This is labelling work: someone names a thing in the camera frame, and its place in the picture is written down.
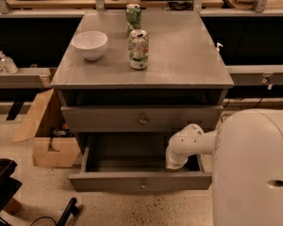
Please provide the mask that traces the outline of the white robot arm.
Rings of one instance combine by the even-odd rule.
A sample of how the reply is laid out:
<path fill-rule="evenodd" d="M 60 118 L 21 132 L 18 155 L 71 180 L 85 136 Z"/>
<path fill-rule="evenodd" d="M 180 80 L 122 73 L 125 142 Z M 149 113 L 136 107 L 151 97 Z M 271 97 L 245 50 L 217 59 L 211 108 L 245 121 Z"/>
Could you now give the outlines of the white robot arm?
<path fill-rule="evenodd" d="M 283 226 L 283 110 L 242 110 L 208 133 L 190 124 L 169 139 L 166 168 L 194 154 L 212 156 L 213 226 Z"/>

